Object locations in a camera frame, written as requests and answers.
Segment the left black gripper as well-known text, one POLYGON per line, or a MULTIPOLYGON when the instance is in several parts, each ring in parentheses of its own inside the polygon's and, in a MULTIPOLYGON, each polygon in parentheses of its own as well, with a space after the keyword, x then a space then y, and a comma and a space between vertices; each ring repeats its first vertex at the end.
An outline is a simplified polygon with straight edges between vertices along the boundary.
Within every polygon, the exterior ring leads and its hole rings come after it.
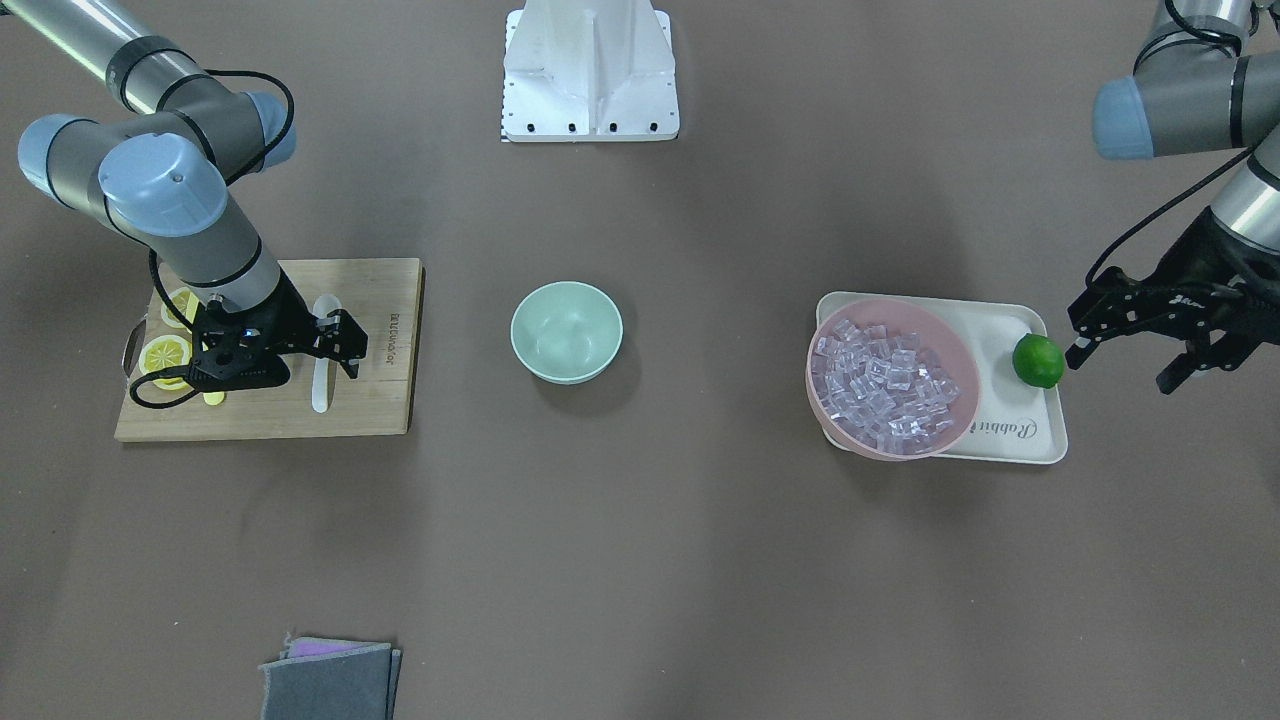
POLYGON ((1238 296, 1204 301, 1204 320, 1178 320, 1174 292, 1134 281, 1108 268, 1068 306, 1076 340, 1065 351, 1076 370, 1105 342, 1120 336, 1157 332, 1181 340, 1185 348, 1156 378, 1171 395, 1197 372, 1239 368, 1262 343, 1277 343, 1277 255, 1247 243, 1204 209, 1160 259, 1149 282, 1160 287, 1224 286, 1238 296))

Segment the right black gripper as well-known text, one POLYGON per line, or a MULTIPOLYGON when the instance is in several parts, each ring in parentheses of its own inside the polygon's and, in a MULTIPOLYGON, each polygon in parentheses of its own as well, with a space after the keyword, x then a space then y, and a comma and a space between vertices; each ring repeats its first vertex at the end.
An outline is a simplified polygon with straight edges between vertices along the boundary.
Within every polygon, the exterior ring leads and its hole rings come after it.
POLYGON ((292 279, 282 272, 271 293, 250 307, 219 299, 218 311, 210 310, 210 348, 229 348, 228 338, 238 340, 246 331, 257 331, 248 346, 275 354, 306 354, 337 363, 352 380, 358 378, 369 348, 369 336, 343 307, 314 315, 292 279))

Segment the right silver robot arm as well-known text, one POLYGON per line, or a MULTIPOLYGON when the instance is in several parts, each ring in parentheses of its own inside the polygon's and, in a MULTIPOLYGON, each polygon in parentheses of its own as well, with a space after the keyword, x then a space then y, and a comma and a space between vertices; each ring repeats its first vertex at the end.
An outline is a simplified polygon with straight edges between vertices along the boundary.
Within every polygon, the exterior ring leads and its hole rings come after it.
POLYGON ((131 118, 35 120, 19 164, 65 208, 142 243, 198 299, 186 382, 201 391, 282 386, 288 354, 356 378, 369 338, 343 309, 314 315, 230 196, 239 178, 292 152, 293 113, 266 94, 228 90, 177 44, 114 1, 5 1, 100 77, 131 118))

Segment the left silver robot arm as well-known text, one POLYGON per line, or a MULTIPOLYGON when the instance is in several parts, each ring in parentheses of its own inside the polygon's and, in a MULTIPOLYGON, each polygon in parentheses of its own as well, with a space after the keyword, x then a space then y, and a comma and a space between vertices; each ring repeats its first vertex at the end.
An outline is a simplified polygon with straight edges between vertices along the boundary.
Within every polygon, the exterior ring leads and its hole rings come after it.
POLYGON ((1100 256, 1069 306, 1071 369, 1123 336, 1160 334, 1184 350, 1157 377, 1169 395, 1211 370, 1236 370, 1279 341, 1279 59, 1249 54, 1275 1, 1164 1, 1128 76, 1100 88, 1092 114, 1102 158, 1219 150, 1226 184, 1137 279, 1100 256))

